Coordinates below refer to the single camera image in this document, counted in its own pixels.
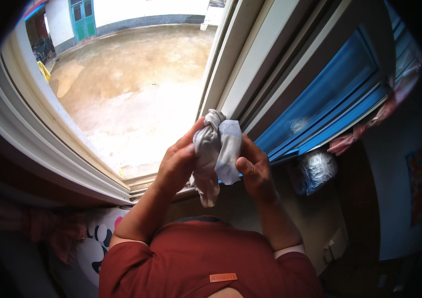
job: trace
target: red t-shirt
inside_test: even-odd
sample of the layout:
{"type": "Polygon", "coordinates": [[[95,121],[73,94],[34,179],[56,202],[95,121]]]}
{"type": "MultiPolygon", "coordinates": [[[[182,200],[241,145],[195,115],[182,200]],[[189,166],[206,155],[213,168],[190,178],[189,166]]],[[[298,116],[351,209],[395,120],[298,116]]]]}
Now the red t-shirt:
{"type": "Polygon", "coordinates": [[[201,221],[169,223],[149,247],[115,245],[102,261],[98,291],[102,298],[203,298],[228,287],[243,297],[323,297],[306,255],[290,252],[275,260],[261,234],[201,221]],[[237,279],[210,282],[210,275],[226,273],[237,279]]]}

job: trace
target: shirt label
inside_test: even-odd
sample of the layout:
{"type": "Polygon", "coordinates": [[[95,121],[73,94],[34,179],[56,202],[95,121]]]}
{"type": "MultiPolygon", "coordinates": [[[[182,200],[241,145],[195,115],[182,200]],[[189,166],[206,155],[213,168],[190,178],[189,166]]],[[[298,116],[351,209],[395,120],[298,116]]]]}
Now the shirt label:
{"type": "Polygon", "coordinates": [[[238,277],[236,273],[221,273],[221,274],[211,274],[209,275],[210,282],[218,281],[227,281],[227,280],[237,280],[238,277]]]}

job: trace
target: person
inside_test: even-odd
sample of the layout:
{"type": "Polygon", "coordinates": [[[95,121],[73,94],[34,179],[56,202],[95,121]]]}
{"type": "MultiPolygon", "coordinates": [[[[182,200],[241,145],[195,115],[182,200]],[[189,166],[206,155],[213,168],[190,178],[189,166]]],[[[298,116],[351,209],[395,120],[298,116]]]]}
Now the person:
{"type": "Polygon", "coordinates": [[[262,235],[214,217],[161,227],[194,170],[192,139],[203,121],[167,150],[153,184],[116,227],[99,273],[100,297],[323,297],[267,154],[245,134],[236,166],[256,202],[262,235]]]}

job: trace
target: yellow object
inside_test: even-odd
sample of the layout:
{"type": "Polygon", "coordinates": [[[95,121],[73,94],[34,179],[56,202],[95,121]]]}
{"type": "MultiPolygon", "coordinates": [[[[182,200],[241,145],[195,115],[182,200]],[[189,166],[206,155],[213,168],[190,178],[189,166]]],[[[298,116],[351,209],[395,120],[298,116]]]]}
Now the yellow object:
{"type": "Polygon", "coordinates": [[[45,80],[47,82],[49,82],[49,80],[50,80],[50,73],[47,70],[47,68],[45,68],[45,65],[42,63],[42,61],[38,61],[37,62],[37,65],[39,65],[40,72],[42,73],[42,75],[45,78],[45,80]]]}

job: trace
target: building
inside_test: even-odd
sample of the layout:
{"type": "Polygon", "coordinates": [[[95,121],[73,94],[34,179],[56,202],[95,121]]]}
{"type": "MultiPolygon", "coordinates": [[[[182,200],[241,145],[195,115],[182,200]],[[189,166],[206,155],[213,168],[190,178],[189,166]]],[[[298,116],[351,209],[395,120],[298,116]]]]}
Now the building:
{"type": "Polygon", "coordinates": [[[163,24],[218,25],[225,1],[49,0],[45,5],[55,51],[120,30],[163,24]]]}

